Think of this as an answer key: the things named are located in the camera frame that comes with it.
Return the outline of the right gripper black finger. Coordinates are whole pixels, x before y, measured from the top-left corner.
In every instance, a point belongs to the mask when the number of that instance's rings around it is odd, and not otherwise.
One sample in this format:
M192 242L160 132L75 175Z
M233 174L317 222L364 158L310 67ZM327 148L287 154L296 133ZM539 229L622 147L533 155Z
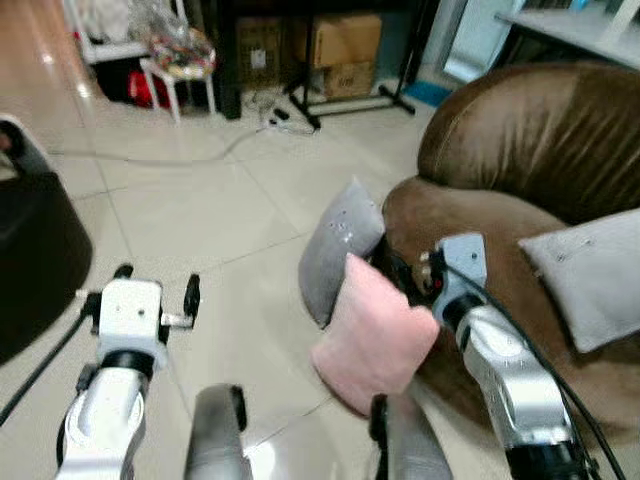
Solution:
M376 270L379 270L388 279L388 282L398 292L404 293L406 282L404 282L403 274L406 273L406 264L397 255L396 251L390 247L388 238L379 239L369 261Z

